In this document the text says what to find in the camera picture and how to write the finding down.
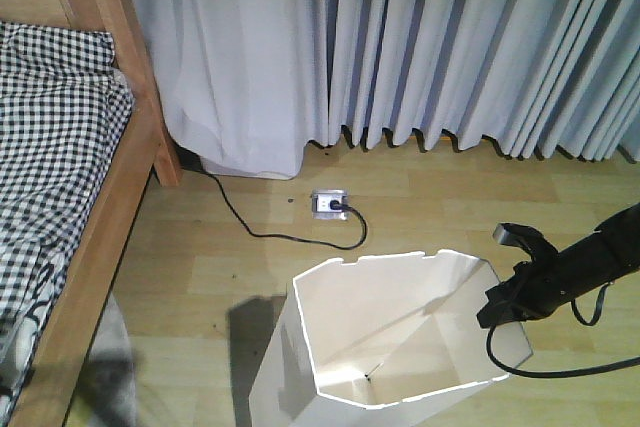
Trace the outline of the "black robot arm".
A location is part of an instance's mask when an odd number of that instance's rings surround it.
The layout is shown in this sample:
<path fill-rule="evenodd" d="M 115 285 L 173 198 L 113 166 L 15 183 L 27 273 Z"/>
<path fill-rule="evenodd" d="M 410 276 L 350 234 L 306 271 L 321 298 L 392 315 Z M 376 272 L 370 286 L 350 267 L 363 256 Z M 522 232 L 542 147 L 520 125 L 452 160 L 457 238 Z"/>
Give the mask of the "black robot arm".
<path fill-rule="evenodd" d="M 488 302 L 477 313 L 483 328 L 547 318 L 559 306 L 639 270 L 638 205 L 616 213 L 561 251 L 540 231 L 521 224 L 500 223 L 493 237 L 522 249 L 530 259 L 516 264 L 512 277 L 486 292 Z"/>

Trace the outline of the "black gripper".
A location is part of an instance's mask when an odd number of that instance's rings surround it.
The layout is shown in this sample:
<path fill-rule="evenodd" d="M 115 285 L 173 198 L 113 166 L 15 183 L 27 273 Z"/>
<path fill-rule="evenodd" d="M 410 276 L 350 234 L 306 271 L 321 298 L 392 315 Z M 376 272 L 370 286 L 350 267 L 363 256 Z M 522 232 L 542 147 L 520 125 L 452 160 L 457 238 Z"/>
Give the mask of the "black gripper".
<path fill-rule="evenodd" d="M 487 303 L 477 313 L 482 328 L 511 322 L 541 320 L 561 305 L 575 300 L 575 281 L 570 271 L 572 245 L 558 250 L 537 229 L 513 226 L 521 250 L 530 259 L 514 267 L 514 274 L 485 292 Z"/>

